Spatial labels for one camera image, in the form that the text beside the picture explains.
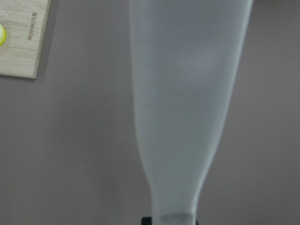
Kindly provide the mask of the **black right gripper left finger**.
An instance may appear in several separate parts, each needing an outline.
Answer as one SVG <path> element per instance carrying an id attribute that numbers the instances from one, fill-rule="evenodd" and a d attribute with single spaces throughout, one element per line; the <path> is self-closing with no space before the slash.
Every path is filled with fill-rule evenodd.
<path id="1" fill-rule="evenodd" d="M 141 219 L 141 225 L 152 225 L 152 217 L 143 217 Z"/>

